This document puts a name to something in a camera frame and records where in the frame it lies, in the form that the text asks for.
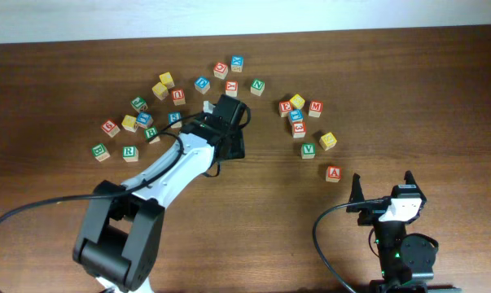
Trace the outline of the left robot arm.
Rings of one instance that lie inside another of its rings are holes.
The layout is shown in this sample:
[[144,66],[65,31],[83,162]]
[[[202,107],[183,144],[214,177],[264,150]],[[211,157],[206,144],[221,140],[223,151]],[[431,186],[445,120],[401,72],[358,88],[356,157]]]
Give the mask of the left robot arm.
[[106,292],[149,292],[166,208],[212,166],[245,156],[243,128],[251,110],[223,94],[174,135],[151,166],[120,185],[102,181],[93,191],[72,258]]

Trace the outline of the green V block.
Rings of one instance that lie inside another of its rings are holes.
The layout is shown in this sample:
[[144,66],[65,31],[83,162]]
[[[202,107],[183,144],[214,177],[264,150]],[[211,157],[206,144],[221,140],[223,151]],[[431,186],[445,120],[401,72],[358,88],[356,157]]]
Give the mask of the green V block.
[[314,143],[303,143],[301,146],[301,158],[304,160],[313,159],[316,155]]

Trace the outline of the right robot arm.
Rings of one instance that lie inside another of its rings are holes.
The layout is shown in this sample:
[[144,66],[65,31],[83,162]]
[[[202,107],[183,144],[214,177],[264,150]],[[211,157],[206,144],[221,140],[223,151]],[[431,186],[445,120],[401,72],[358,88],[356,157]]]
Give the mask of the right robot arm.
[[460,292],[452,285],[429,286],[439,243],[424,234],[406,232],[406,226],[420,217],[427,198],[412,172],[388,196],[368,200],[362,193],[360,176],[353,175],[347,212],[358,214],[359,226],[370,226],[382,278],[372,280],[370,292]]

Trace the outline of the green R block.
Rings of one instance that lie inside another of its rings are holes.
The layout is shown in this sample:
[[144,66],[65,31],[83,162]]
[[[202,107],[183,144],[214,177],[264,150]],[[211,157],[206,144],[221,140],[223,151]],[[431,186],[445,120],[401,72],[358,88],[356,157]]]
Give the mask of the green R block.
[[122,158],[126,162],[137,162],[139,158],[138,148],[136,146],[124,146]]

